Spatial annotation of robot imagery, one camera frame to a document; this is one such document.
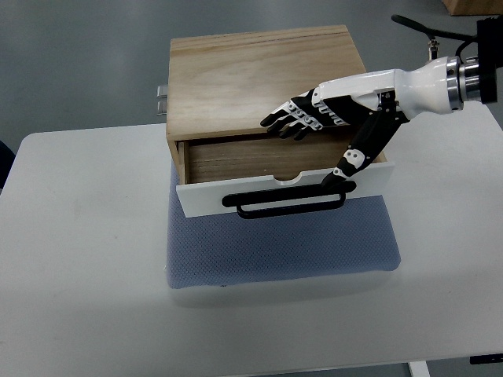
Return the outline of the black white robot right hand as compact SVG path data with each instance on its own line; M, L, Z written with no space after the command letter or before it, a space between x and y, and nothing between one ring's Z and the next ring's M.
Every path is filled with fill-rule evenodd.
M402 124L424 112L450 114L468 101L483 100L479 62L463 64L459 57L442 57L414 71L390 69L323 82L280 105L260 124L296 141L311 131L357 126L321 183L332 190L368 167Z

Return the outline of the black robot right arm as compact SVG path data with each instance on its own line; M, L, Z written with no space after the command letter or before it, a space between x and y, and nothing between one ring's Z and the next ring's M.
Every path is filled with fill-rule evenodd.
M466 45L477 44L478 55L467 59L462 73L464 101L497 102L497 70L502 68L502 15L477 21L477 34Z

